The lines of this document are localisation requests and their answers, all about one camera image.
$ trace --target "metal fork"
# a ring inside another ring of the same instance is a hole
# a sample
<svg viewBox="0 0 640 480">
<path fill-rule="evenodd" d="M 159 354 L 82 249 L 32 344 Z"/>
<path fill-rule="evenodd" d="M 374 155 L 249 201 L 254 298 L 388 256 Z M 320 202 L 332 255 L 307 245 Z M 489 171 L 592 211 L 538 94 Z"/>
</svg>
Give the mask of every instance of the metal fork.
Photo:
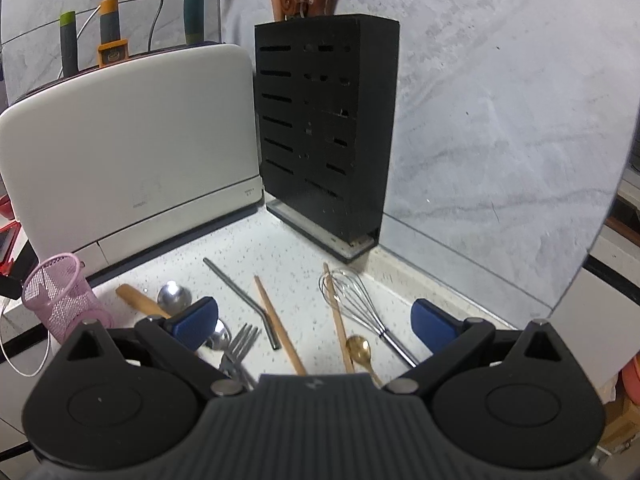
<svg viewBox="0 0 640 480">
<path fill-rule="evenodd" d="M 247 356 L 249 350 L 258 339 L 260 329 L 247 323 L 240 329 L 235 338 L 229 343 L 220 360 L 220 371 L 227 374 L 232 379 L 240 381 L 249 389 L 254 389 L 257 385 L 255 379 L 242 365 L 242 360 Z"/>
</svg>

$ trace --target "knife block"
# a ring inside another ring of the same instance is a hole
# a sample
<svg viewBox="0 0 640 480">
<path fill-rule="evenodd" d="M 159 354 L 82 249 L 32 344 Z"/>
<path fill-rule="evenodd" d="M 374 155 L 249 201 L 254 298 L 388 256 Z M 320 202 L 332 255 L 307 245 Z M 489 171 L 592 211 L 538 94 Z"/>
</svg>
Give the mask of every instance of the knife block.
<svg viewBox="0 0 640 480">
<path fill-rule="evenodd" d="M 255 27 L 265 190 L 347 244 L 380 232 L 399 30 L 362 14 Z"/>
</svg>

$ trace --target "pink mesh cup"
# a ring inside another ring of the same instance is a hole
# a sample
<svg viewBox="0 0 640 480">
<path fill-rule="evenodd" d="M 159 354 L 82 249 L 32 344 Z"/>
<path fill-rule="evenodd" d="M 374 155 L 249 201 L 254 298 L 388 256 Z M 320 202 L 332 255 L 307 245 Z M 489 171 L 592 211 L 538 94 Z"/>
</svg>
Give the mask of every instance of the pink mesh cup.
<svg viewBox="0 0 640 480">
<path fill-rule="evenodd" d="M 97 319 L 105 328 L 113 326 L 111 314 L 103 309 L 80 268 L 74 254 L 58 254 L 36 267 L 22 288 L 22 304 L 60 344 L 83 319 Z"/>
</svg>

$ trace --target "whisk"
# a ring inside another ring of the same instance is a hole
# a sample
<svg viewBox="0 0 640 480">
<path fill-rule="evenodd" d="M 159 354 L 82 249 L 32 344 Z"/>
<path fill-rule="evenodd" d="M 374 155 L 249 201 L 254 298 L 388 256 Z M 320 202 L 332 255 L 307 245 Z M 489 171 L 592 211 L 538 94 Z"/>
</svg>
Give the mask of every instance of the whisk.
<svg viewBox="0 0 640 480">
<path fill-rule="evenodd" d="M 415 368 L 418 365 L 418 359 L 382 322 L 360 277 L 349 269 L 335 269 L 324 272 L 320 276 L 318 287 L 326 304 L 331 308 L 334 308 L 334 304 L 326 283 L 329 276 L 334 282 L 334 299 L 340 307 L 340 311 L 349 319 L 376 334 L 399 358 L 410 367 Z"/>
</svg>

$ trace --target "red bowl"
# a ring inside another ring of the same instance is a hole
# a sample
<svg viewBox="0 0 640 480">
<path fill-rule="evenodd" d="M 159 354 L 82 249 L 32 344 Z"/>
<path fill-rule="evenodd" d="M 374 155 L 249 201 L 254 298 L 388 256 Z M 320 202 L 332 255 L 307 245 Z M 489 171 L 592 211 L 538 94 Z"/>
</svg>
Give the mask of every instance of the red bowl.
<svg viewBox="0 0 640 480">
<path fill-rule="evenodd" d="M 635 356 L 622 368 L 622 383 L 631 402 L 640 406 L 640 362 Z"/>
<path fill-rule="evenodd" d="M 0 198 L 0 216 L 5 217 L 7 220 L 15 220 L 14 208 L 11 207 L 9 195 L 4 195 Z"/>
</svg>

